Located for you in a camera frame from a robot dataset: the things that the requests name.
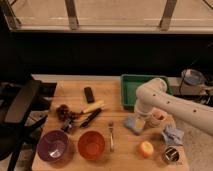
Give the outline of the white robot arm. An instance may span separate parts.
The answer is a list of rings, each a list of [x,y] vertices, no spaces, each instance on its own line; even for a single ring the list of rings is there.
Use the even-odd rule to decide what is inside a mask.
[[[153,108],[159,108],[213,136],[213,107],[169,95],[166,91],[167,84],[161,78],[140,85],[136,89],[135,112],[147,116]]]

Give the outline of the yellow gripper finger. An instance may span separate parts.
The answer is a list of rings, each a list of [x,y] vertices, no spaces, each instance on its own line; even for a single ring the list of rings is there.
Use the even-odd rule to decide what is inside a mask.
[[[135,128],[137,130],[141,130],[145,125],[145,120],[143,118],[140,117],[136,117],[135,118]]]

